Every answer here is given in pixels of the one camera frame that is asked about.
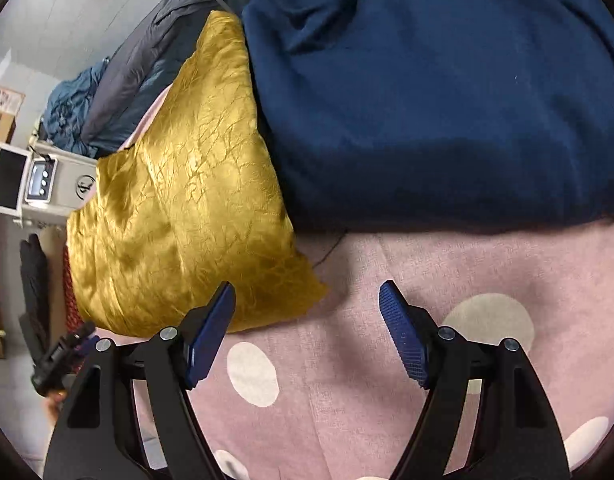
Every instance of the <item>gold satin cloth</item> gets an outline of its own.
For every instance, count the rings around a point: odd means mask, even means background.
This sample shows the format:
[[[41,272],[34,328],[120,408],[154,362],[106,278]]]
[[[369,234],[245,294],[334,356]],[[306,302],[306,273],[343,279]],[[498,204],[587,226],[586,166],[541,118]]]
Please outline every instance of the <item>gold satin cloth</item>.
[[[149,337],[236,289],[230,332],[305,313],[325,293],[293,228],[257,131],[236,16],[212,12],[152,125],[98,161],[97,192],[68,221],[84,319]]]

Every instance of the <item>blue gripper pad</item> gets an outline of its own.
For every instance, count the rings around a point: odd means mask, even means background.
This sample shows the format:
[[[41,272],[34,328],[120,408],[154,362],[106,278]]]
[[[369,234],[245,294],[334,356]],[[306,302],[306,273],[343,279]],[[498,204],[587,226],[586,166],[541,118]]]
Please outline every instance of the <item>blue gripper pad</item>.
[[[189,348],[185,382],[190,389],[209,375],[218,348],[223,342],[236,309],[236,291],[233,285],[227,283],[218,297],[212,298],[212,303],[212,311]]]
[[[407,375],[417,380],[423,388],[426,387],[429,377],[427,352],[407,315],[406,309],[410,307],[394,282],[383,283],[378,304]]]

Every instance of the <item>gold fabric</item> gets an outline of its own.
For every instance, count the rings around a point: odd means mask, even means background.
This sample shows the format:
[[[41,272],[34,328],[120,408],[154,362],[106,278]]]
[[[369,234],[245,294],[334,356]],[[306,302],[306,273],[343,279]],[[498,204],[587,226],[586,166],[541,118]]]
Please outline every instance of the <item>gold fabric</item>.
[[[222,280],[236,288],[231,332],[299,316],[325,293],[294,247],[236,16],[210,14],[148,131],[102,158],[96,180],[68,244],[78,308],[99,327],[151,336]]]

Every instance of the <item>black logo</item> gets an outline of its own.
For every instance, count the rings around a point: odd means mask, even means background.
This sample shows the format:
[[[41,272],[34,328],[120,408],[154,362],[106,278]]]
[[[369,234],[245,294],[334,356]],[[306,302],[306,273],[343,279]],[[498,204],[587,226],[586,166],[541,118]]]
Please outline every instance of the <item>black logo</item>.
[[[91,189],[91,186],[94,185],[96,180],[91,175],[82,175],[78,177],[78,181],[76,182],[76,194],[78,198],[84,200],[85,195]]]

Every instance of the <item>metal bolt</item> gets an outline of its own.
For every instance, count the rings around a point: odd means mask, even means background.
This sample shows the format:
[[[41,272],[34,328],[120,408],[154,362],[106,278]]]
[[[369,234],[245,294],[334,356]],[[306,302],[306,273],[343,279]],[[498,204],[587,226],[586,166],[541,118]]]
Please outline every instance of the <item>metal bolt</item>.
[[[178,330],[172,326],[165,327],[161,330],[161,339],[163,341],[169,341],[178,335]]]
[[[503,344],[505,345],[505,348],[509,350],[510,352],[515,352],[516,350],[520,348],[518,341],[516,341],[515,339],[512,339],[511,337],[508,337],[507,339],[505,339],[503,341]]]
[[[111,341],[109,339],[101,339],[96,343],[96,350],[99,352],[104,352],[105,350],[109,350],[111,347]]]
[[[438,336],[446,341],[451,341],[454,337],[456,337],[456,332],[454,332],[453,328],[451,327],[442,326],[438,329]]]

